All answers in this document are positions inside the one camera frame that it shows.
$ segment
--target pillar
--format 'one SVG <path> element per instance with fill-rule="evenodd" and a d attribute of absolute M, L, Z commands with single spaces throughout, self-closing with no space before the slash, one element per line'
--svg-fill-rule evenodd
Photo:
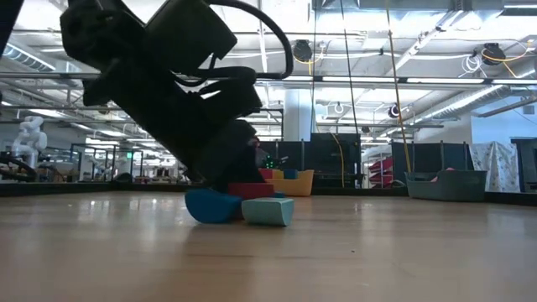
<path fill-rule="evenodd" d="M 284 140 L 309 142 L 312 129 L 313 110 L 311 107 L 311 90 L 289 89 L 285 91 L 284 100 Z"/>

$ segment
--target teal foam block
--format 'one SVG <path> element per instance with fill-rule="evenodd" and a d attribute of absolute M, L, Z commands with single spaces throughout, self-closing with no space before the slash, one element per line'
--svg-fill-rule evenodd
<path fill-rule="evenodd" d="M 293 219 L 295 201 L 290 198 L 257 198 L 242 202 L 242 214 L 249 224 L 287 227 Z"/>

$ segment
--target yellow cable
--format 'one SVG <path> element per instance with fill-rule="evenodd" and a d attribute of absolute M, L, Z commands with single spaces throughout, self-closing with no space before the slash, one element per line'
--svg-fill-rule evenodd
<path fill-rule="evenodd" d="M 334 140 L 336 140 L 337 147 L 339 147 L 339 154 L 341 155 L 341 187 L 345 188 L 345 159 L 343 158 L 343 150 L 341 149 L 341 144 L 339 143 L 339 140 L 337 140 L 336 135 L 334 133 L 330 133 Z"/>
<path fill-rule="evenodd" d="M 481 52 L 481 55 L 484 58 L 487 58 L 489 60 L 496 61 L 496 62 L 512 62 L 514 60 L 522 59 L 528 54 L 528 50 L 526 50 L 526 52 L 524 52 L 523 54 L 519 55 L 518 57 L 514 57 L 514 58 L 511 58 L 511 59 L 497 59 L 497 58 L 489 57 L 488 55 L 485 55 L 483 52 L 485 52 L 485 50 L 483 50 Z"/>
<path fill-rule="evenodd" d="M 399 110 L 399 125 L 401 126 L 401 133 L 403 134 L 404 156 L 406 157 L 406 168 L 410 173 L 412 167 L 410 166 L 409 146 L 406 144 L 406 135 L 404 134 L 403 126 L 403 113 L 401 112 L 401 100 L 399 98 L 399 85 L 397 83 L 397 68 L 395 66 L 395 54 L 394 54 L 394 39 L 392 37 L 392 26 L 389 17 L 389 0 L 386 0 L 386 17 L 388 18 L 388 37 L 392 55 L 392 68 L 394 69 L 394 83 L 395 83 L 395 96 L 397 100 L 397 109 Z"/>
<path fill-rule="evenodd" d="M 509 70 L 509 73 L 511 74 L 511 76 L 514 76 L 515 78 L 518 78 L 517 75 L 514 74 L 513 70 L 511 70 L 509 65 L 507 65 L 507 63 L 503 62 L 503 65 L 505 66 L 505 68 L 507 68 L 507 70 Z"/>

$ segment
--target curtain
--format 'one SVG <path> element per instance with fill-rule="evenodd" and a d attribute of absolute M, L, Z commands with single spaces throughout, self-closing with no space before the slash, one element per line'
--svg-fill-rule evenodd
<path fill-rule="evenodd" d="M 470 154 L 475 170 L 488 171 L 486 191 L 520 192 L 516 145 L 476 143 L 470 146 Z"/>

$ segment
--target floor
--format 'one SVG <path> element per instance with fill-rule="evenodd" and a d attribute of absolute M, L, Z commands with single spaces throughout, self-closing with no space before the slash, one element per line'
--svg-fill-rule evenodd
<path fill-rule="evenodd" d="M 0 199 L 0 301 L 535 301 L 537 208 L 298 199 L 198 225 L 175 193 Z"/>

